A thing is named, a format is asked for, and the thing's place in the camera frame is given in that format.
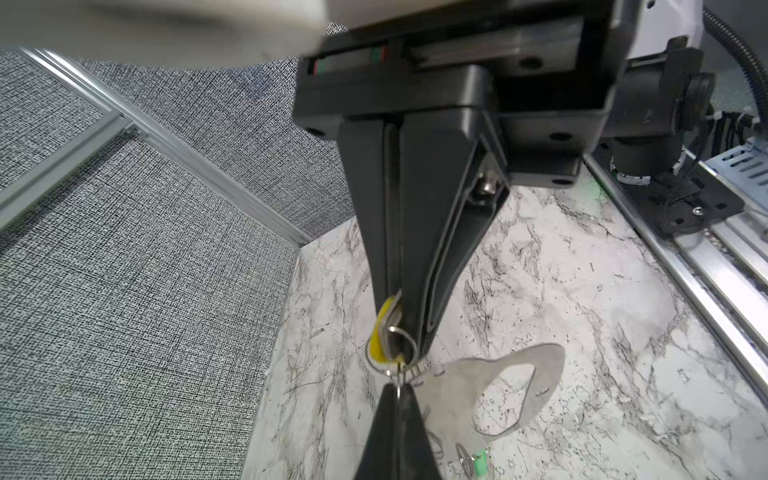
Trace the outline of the silver perforated metal key holder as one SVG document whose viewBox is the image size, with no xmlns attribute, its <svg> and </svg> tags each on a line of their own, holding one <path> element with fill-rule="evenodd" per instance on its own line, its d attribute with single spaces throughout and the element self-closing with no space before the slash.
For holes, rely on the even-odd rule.
<svg viewBox="0 0 768 480">
<path fill-rule="evenodd" d="M 480 431 L 473 420 L 482 395 L 505 370 L 530 366 L 531 375 L 515 423 L 497 434 Z M 464 358 L 438 365 L 413 378 L 413 386 L 438 472 L 478 477 L 475 460 L 490 443 L 534 419 L 555 393 L 565 366 L 565 349 L 544 343 L 487 360 Z"/>
</svg>

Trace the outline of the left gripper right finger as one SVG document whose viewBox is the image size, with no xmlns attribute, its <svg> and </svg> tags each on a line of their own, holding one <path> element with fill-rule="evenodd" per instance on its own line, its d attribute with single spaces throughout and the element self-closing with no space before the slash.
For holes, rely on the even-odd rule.
<svg viewBox="0 0 768 480">
<path fill-rule="evenodd" d="M 440 479 L 415 391 L 399 389 L 397 403 L 397 478 Z"/>
</svg>

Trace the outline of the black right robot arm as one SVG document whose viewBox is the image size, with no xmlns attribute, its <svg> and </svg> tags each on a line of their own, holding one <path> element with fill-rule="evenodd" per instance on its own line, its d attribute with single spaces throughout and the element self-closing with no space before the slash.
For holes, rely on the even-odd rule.
<svg viewBox="0 0 768 480">
<path fill-rule="evenodd" d="M 684 227 L 684 138 L 714 78 L 699 1 L 458 1 L 326 38 L 296 74 L 294 122 L 338 149 L 385 343 L 430 350 L 452 291 L 515 185 L 567 188 L 582 158 L 647 178 Z"/>
</svg>

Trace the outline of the green key tag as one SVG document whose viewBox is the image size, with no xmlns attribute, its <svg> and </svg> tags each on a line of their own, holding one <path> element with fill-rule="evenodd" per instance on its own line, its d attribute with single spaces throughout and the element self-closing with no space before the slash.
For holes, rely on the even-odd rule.
<svg viewBox="0 0 768 480">
<path fill-rule="evenodd" d="M 473 479 L 482 479 L 488 474 L 487 451 L 481 450 L 473 455 Z"/>
</svg>

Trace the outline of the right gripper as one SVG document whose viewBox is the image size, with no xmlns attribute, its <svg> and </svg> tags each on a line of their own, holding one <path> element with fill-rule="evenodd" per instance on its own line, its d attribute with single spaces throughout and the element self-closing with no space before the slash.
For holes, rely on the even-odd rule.
<svg viewBox="0 0 768 480">
<path fill-rule="evenodd" d="M 459 1 L 350 27 L 300 61 L 294 122 L 337 141 L 375 308 L 401 285 L 415 358 L 509 183 L 577 181 L 635 36 L 632 1 Z"/>
</svg>

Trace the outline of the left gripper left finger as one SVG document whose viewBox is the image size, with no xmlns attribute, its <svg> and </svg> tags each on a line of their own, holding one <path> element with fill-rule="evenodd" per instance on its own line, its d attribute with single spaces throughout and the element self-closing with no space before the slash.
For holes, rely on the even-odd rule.
<svg viewBox="0 0 768 480">
<path fill-rule="evenodd" d="M 397 389 L 387 384 L 379 398 L 355 480 L 395 478 L 397 413 Z"/>
</svg>

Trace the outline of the yellow key tag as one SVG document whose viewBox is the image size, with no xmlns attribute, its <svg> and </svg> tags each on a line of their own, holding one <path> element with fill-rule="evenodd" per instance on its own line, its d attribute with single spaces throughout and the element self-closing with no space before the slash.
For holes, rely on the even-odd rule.
<svg viewBox="0 0 768 480">
<path fill-rule="evenodd" d="M 376 363 L 403 362 L 401 347 L 391 328 L 400 326 L 403 318 L 402 292 L 389 297 L 379 310 L 373 332 L 369 339 L 369 358 Z"/>
</svg>

